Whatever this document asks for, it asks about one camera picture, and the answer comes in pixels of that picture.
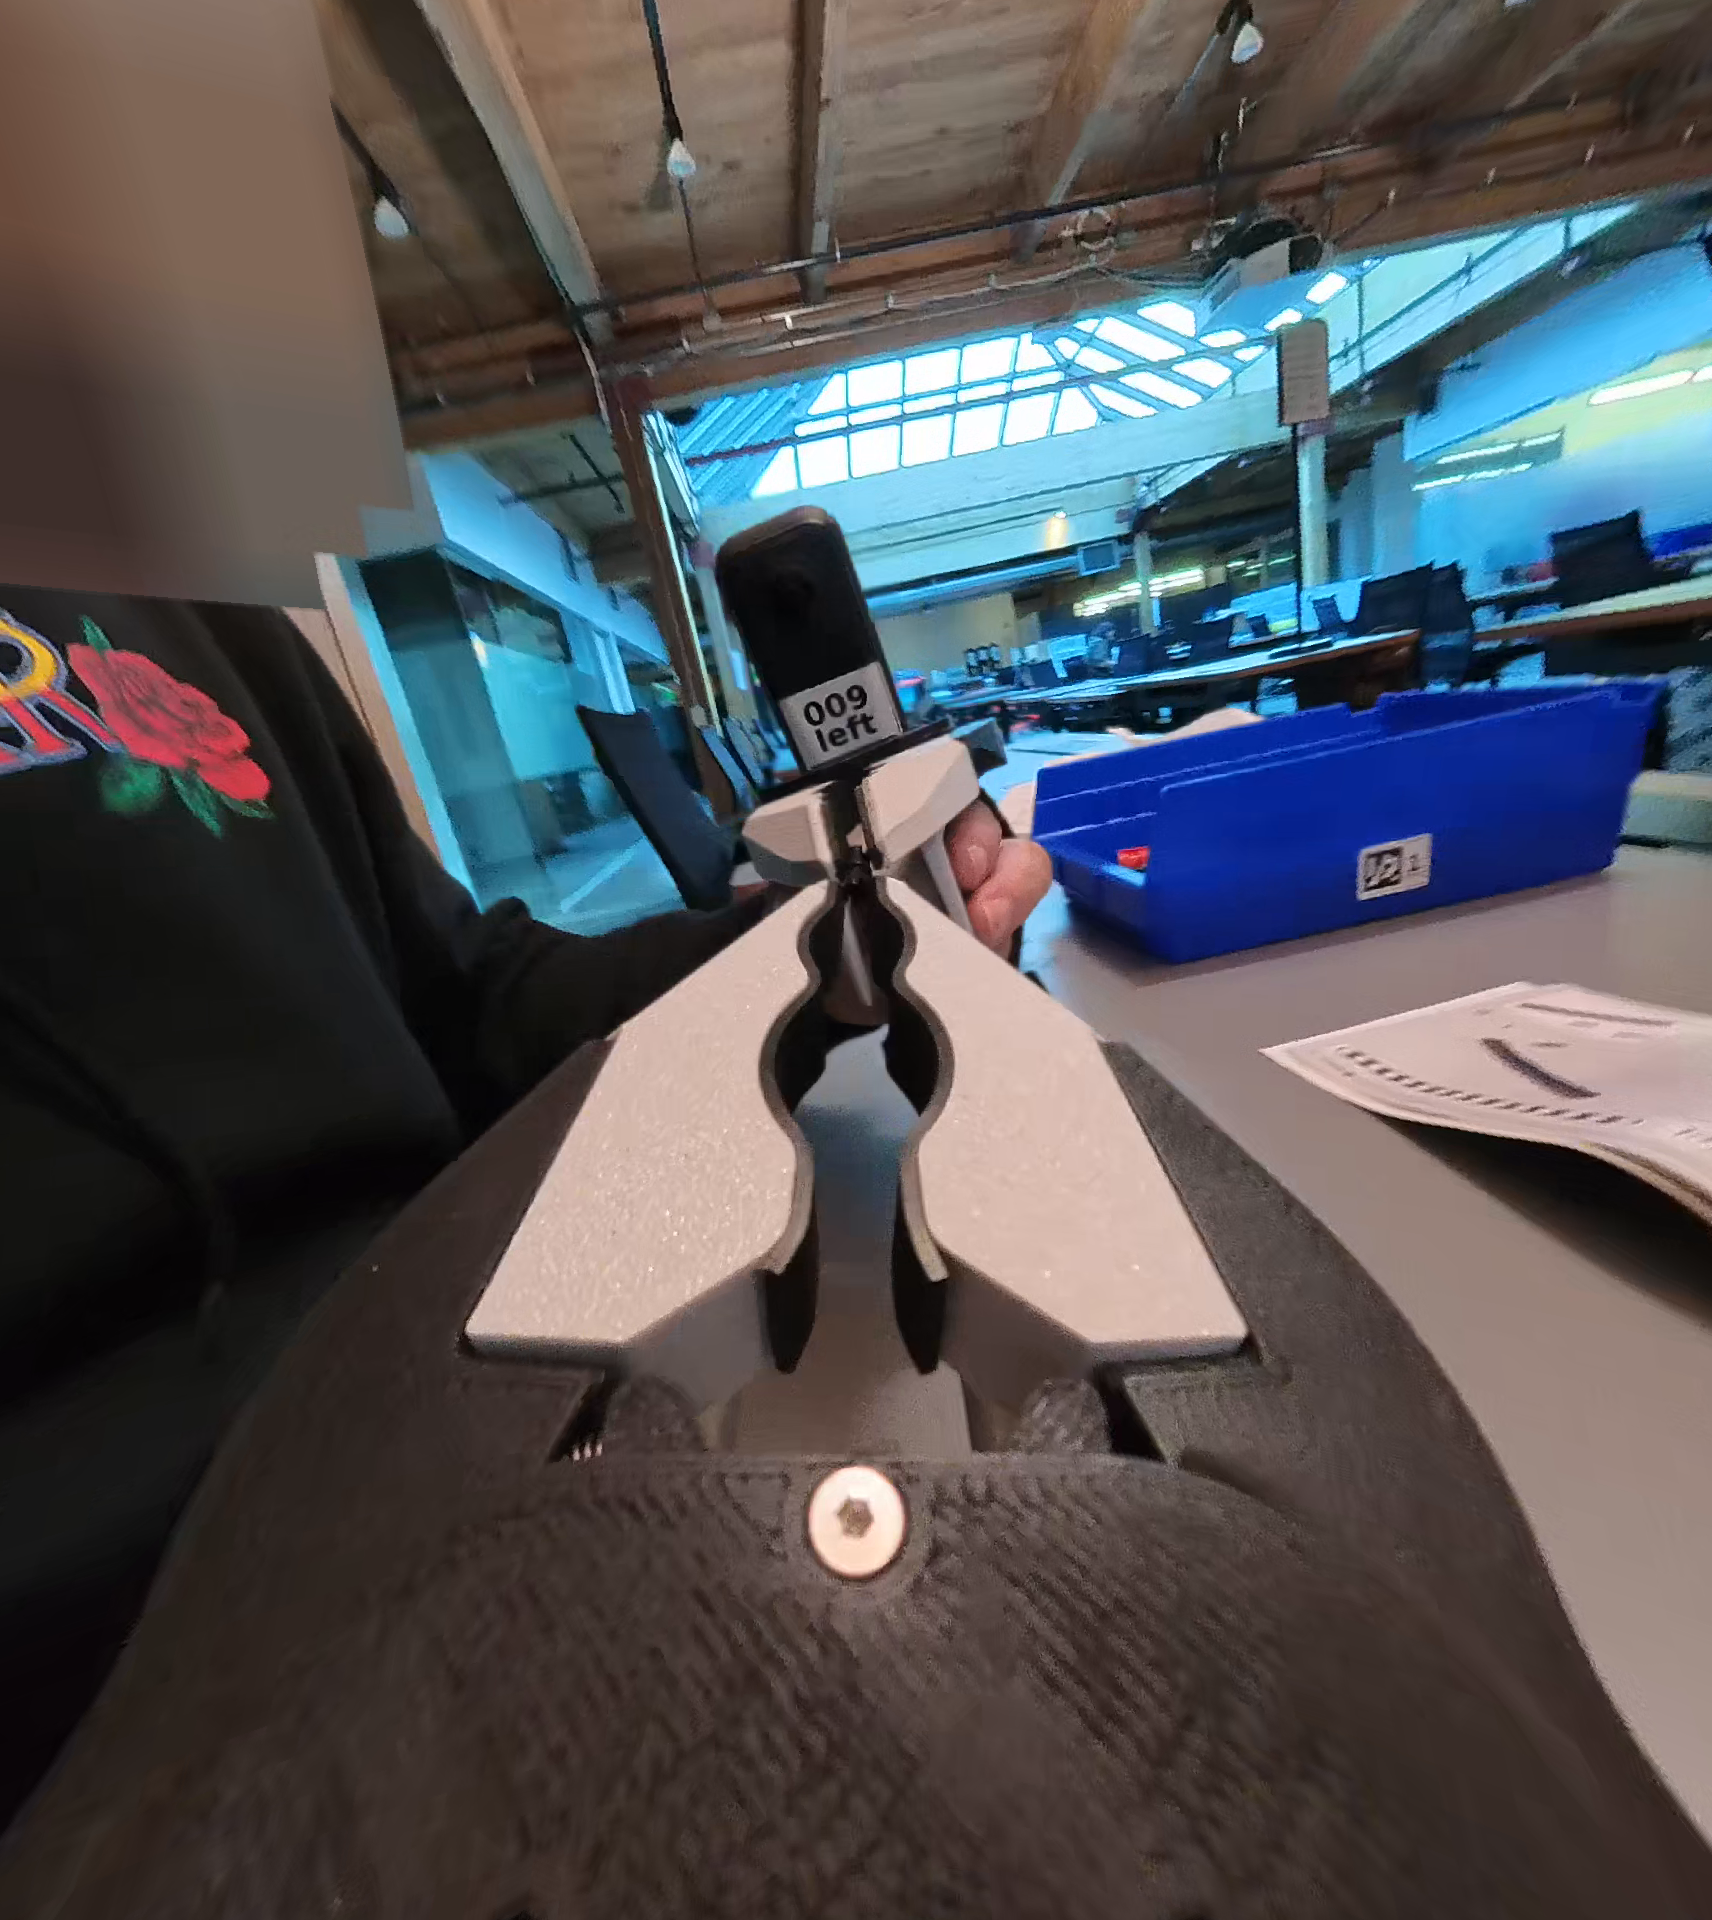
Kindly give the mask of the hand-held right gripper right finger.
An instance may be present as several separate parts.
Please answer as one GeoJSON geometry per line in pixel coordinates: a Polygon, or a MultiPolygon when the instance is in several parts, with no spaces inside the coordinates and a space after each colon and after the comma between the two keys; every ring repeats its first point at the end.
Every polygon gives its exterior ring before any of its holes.
{"type": "Polygon", "coordinates": [[[916,1117],[892,1306],[923,1374],[1227,1356],[1248,1321],[1100,1036],[898,879],[868,907],[881,1055],[916,1117]]]}

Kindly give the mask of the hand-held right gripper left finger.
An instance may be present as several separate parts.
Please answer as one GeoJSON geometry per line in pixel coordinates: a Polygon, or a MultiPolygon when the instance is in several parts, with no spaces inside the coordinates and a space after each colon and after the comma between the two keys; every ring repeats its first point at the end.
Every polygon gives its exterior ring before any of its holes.
{"type": "Polygon", "coordinates": [[[789,1374],[814,1328],[819,879],[625,1020],[464,1324],[609,1377],[789,1374]]]}

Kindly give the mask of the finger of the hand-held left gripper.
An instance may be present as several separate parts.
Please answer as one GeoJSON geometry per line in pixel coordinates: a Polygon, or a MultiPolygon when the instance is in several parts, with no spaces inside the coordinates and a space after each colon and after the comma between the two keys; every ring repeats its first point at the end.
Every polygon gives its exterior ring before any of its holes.
{"type": "Polygon", "coordinates": [[[740,825],[754,877],[802,889],[819,882],[847,885],[860,876],[860,816],[854,784],[815,781],[763,801],[740,825]]]}
{"type": "Polygon", "coordinates": [[[957,740],[925,740],[874,762],[860,780],[860,824],[868,863],[969,923],[968,901],[948,851],[950,825],[978,800],[969,751],[957,740]]]}

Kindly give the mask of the person's left forearm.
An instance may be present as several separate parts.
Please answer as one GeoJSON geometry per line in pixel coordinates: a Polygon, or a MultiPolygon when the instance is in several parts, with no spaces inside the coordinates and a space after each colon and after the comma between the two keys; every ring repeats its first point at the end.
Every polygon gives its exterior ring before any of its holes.
{"type": "Polygon", "coordinates": [[[596,934],[544,923],[513,901],[472,912],[451,953],[477,1090],[495,1105],[526,1096],[579,1046],[612,1039],[787,899],[756,884],[718,910],[675,910],[596,934]]]}

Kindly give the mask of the person's left hand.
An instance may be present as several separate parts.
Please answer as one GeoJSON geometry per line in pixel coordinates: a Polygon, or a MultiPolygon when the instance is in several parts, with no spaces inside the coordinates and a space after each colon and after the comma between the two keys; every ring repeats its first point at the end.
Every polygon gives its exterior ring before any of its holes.
{"type": "Polygon", "coordinates": [[[1048,851],[1010,833],[986,801],[969,804],[946,827],[944,848],[972,934],[1016,962],[1024,928],[1054,884],[1048,851]]]}

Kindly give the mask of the long background work table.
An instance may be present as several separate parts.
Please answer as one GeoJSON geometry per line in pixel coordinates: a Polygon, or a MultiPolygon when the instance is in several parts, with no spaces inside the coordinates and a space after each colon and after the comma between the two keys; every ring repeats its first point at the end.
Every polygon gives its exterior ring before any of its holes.
{"type": "Polygon", "coordinates": [[[1712,623],[1712,574],[1655,587],[1639,587],[1574,608],[1524,611],[1480,630],[1477,646],[1564,644],[1648,628],[1712,623]]]}
{"type": "Polygon", "coordinates": [[[1097,708],[1115,702],[1133,702],[1207,686],[1235,686],[1289,677],[1298,671],[1338,659],[1361,659],[1377,654],[1416,649],[1418,628],[1383,630],[1361,636],[1316,636],[1282,639],[1264,646],[1244,646],[1227,655],[1190,663],[1162,665],[1133,675],[1105,675],[1081,682],[1063,682],[1052,687],[984,686],[960,692],[938,704],[938,711],[952,719],[980,716],[989,710],[1038,708],[1097,708]]]}

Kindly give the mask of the blue plastic bin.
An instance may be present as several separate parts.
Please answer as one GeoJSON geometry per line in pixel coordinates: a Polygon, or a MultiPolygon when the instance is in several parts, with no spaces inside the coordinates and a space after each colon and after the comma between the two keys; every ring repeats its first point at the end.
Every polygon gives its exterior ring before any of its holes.
{"type": "Polygon", "coordinates": [[[1069,906],[1192,963],[1606,870],[1660,680],[1383,693],[1043,768],[1069,906]],[[1148,846],[1146,873],[1113,863],[1148,846]]]}

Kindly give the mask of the white instruction booklet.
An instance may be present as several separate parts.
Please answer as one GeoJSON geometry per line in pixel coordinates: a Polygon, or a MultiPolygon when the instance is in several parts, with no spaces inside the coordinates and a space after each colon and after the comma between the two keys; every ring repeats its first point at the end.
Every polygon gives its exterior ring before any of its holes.
{"type": "Polygon", "coordinates": [[[1264,1048],[1383,1120],[1612,1165],[1712,1229],[1712,1016],[1515,980],[1264,1048]]]}

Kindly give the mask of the person's black printed sweatshirt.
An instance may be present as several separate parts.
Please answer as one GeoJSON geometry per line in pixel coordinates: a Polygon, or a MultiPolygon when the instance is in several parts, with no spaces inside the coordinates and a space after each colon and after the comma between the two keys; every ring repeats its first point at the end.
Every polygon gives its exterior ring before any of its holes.
{"type": "Polygon", "coordinates": [[[0,1830],[316,1296],[556,1054],[283,614],[0,585],[0,1830]]]}

